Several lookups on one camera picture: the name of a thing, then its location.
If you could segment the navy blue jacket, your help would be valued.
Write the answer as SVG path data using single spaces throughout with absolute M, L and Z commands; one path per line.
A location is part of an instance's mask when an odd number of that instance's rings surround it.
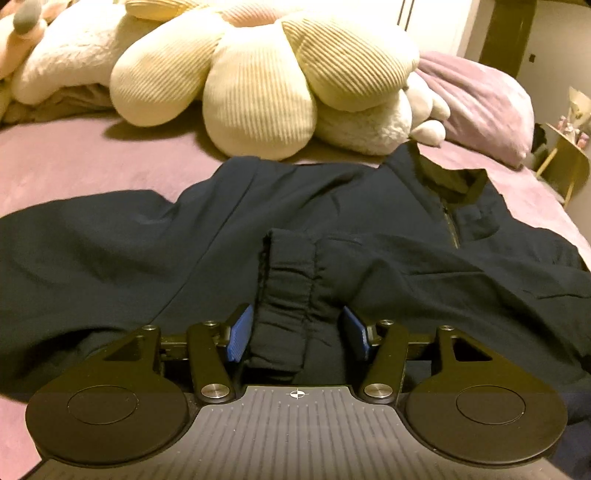
M 342 310 L 448 323 L 590 417 L 590 274 L 516 220 L 483 170 L 407 143 L 380 167 L 226 161 L 175 202 L 122 191 L 1 221 L 1 389 L 25 394 L 148 323 L 176 333 L 256 308 L 260 383 L 339 383 Z

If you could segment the purple pillow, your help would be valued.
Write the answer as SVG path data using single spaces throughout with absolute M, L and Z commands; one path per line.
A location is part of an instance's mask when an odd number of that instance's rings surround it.
M 529 155 L 535 129 L 532 101 L 503 71 L 440 52 L 421 55 L 417 73 L 451 110 L 447 139 L 514 170 Z

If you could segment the yellow wooden side table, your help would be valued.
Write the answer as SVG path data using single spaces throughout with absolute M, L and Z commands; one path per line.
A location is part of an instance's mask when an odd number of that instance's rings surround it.
M 590 178 L 590 157 L 553 125 L 546 123 L 544 127 L 554 135 L 554 142 L 535 176 L 547 184 L 567 208 Z

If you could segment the cream flower plush pillow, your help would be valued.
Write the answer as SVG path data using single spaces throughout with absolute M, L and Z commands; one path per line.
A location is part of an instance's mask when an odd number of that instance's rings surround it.
M 403 29 L 331 1 L 129 1 L 125 9 L 157 26 L 115 63 L 115 110 L 152 127 L 200 101 L 209 138 L 228 156 L 297 154 L 329 111 L 395 104 L 419 64 Z

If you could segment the flower bouquet on table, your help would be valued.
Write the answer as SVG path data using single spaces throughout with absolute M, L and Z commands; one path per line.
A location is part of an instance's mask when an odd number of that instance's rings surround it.
M 558 131 L 579 149 L 584 150 L 589 142 L 590 132 L 590 97 L 570 86 L 568 111 L 561 116 Z

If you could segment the white fluffy plush toy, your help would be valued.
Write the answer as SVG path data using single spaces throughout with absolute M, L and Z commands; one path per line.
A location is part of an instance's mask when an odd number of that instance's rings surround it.
M 8 3 L 1 19 L 23 2 Z M 156 22 L 128 14 L 129 1 L 41 2 L 47 28 L 16 71 L 1 79 L 2 120 L 48 121 L 89 110 L 115 110 L 111 71 L 127 48 L 156 28 Z M 441 144 L 451 110 L 419 76 L 418 66 L 395 104 L 351 116 L 329 111 L 314 138 L 366 155 L 391 153 L 408 139 Z

